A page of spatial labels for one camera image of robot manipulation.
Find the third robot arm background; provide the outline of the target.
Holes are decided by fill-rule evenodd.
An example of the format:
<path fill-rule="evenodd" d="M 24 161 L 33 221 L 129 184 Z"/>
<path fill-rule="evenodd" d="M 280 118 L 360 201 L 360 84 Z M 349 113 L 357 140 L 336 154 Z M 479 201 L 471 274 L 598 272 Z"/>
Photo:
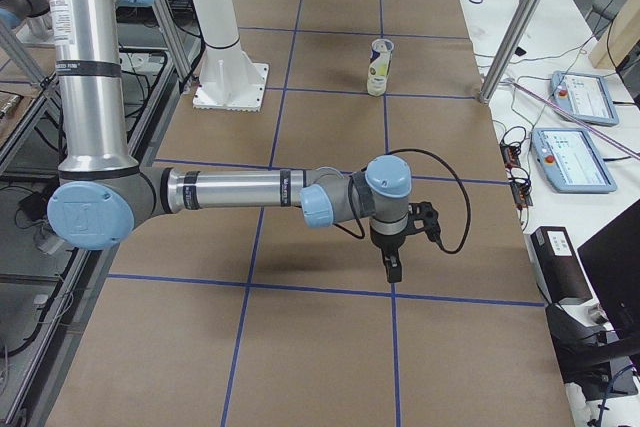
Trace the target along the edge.
<path fill-rule="evenodd" d="M 52 39 L 49 0 L 1 0 L 1 21 L 11 30 L 26 22 L 35 38 Z"/>

